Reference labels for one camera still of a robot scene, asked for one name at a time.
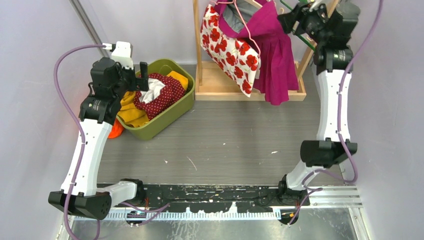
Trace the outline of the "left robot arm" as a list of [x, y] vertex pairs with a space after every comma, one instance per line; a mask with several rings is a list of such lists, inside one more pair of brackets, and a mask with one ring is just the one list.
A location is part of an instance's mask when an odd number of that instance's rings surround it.
[[64, 214], [103, 220], [112, 207], [128, 201], [141, 206], [147, 197], [141, 180], [123, 178], [98, 187], [98, 171], [105, 143], [125, 93], [148, 87], [147, 63], [140, 62], [141, 76], [131, 57], [103, 57], [92, 65], [89, 94], [76, 120], [79, 136], [68, 175], [60, 190], [52, 191], [48, 203]]

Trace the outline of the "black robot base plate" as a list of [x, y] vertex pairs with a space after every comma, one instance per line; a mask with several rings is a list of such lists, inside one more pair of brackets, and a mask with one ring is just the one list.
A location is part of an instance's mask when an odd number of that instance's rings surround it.
[[284, 183], [269, 185], [195, 185], [147, 184], [141, 196], [129, 200], [136, 207], [161, 208], [183, 213], [227, 213], [231, 206], [237, 213], [268, 213], [275, 207], [309, 205], [307, 190], [291, 190]]

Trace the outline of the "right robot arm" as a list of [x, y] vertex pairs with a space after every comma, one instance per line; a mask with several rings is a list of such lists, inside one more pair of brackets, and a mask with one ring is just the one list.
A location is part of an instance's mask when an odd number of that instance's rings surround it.
[[320, 0], [299, 2], [277, 18], [285, 33], [308, 35], [315, 43], [313, 63], [320, 95], [320, 120], [315, 140], [304, 140], [300, 161], [278, 184], [276, 198], [283, 205], [298, 204], [308, 195], [307, 185], [353, 156], [358, 145], [351, 141], [347, 112], [354, 53], [349, 46], [359, 21], [360, 8], [337, 4], [332, 13]]

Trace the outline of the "yellow pleated skirt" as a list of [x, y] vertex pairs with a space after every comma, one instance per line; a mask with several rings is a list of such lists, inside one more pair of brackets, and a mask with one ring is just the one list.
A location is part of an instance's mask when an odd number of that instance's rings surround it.
[[124, 124], [134, 128], [142, 127], [150, 120], [143, 110], [139, 110], [134, 105], [134, 98], [137, 91], [128, 91], [120, 101], [121, 108], [117, 116], [123, 120]]

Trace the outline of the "dark red polka-dot skirt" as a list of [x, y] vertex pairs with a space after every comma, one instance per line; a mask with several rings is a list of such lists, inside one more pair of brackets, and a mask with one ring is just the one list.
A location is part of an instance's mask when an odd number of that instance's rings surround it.
[[151, 73], [148, 76], [148, 90], [135, 93], [134, 106], [152, 120], [184, 97], [188, 84], [188, 78], [176, 71], [167, 75]]

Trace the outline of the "cream plastic hanger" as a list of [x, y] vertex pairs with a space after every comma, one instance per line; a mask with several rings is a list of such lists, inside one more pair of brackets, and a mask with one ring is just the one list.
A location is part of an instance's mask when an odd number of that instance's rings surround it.
[[324, 0], [311, 0], [309, 5], [309, 11], [312, 12], [313, 10], [316, 10], [320, 4], [322, 4]]

